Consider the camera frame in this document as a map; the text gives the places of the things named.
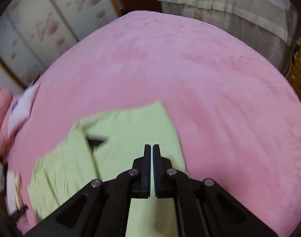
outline light green cloth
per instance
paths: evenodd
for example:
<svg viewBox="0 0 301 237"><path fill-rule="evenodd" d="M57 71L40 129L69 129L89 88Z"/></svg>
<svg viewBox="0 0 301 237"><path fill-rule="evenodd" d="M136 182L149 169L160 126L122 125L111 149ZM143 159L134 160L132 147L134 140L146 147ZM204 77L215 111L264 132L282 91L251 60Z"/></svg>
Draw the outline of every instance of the light green cloth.
<svg viewBox="0 0 301 237"><path fill-rule="evenodd" d="M106 139L92 150L89 139ZM163 104L114 110L76 123L68 137L39 158L28 187L37 218L43 219L92 179L107 181L132 168L145 144L159 144L162 156L185 172L178 135ZM132 199L126 236L178 236L173 199Z"/></svg>

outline silver bolt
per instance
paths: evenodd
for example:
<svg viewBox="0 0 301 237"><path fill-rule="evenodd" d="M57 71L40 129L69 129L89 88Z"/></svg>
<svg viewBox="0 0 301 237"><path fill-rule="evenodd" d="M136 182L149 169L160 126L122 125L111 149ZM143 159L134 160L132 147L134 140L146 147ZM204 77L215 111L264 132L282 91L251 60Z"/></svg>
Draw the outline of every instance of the silver bolt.
<svg viewBox="0 0 301 237"><path fill-rule="evenodd" d="M91 181L90 184L91 184L91 186L92 186L93 188L95 188L95 187L100 186L100 185L101 185L101 182L100 182L100 180L98 180L98 179L94 179L94 180Z"/></svg>
<svg viewBox="0 0 301 237"><path fill-rule="evenodd" d="M176 173L177 173L177 170L175 170L174 168L170 168L167 170L168 175L175 175Z"/></svg>
<svg viewBox="0 0 301 237"><path fill-rule="evenodd" d="M129 175L133 176L133 175L137 175L138 174L138 170L133 168L129 170Z"/></svg>
<svg viewBox="0 0 301 237"><path fill-rule="evenodd" d="M208 179L204 180L204 184L206 186L213 186L214 185L214 181L212 179L208 178Z"/></svg>

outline white wall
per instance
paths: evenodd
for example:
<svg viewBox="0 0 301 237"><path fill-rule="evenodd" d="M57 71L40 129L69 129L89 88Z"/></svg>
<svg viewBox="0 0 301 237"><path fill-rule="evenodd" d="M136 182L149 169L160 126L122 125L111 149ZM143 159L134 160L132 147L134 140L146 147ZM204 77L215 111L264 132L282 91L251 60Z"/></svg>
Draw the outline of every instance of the white wall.
<svg viewBox="0 0 301 237"><path fill-rule="evenodd" d="M14 95L22 93L22 90L18 87L18 85L13 82L12 79L0 67L0 87L4 86L9 87Z"/></svg>

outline pink bedspread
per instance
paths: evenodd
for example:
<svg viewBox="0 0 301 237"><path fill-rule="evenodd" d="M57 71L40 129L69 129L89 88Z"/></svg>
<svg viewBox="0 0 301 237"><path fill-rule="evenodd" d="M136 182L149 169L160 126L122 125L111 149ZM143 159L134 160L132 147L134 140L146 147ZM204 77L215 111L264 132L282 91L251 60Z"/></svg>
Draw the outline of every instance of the pink bedspread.
<svg viewBox="0 0 301 237"><path fill-rule="evenodd" d="M301 220L301 103L261 55L209 24L136 11L92 33L40 78L10 151L24 202L36 158L79 119L162 100L188 175L210 177L280 237ZM26 232L35 225L32 209Z"/></svg>

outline bed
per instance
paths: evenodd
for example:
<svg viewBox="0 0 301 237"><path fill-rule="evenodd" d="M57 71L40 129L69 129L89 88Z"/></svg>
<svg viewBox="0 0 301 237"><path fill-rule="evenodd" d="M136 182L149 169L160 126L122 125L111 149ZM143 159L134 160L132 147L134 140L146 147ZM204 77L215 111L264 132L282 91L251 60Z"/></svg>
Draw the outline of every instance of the bed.
<svg viewBox="0 0 301 237"><path fill-rule="evenodd" d="M299 13L290 0L159 0L164 13L215 25L248 44L282 73L298 38Z"/></svg>
<svg viewBox="0 0 301 237"><path fill-rule="evenodd" d="M81 118L161 100L179 135L189 177L215 179L289 236L301 221L301 102L264 57L210 24L135 11L95 31L40 77L31 116L8 168L27 186L36 159Z"/></svg>

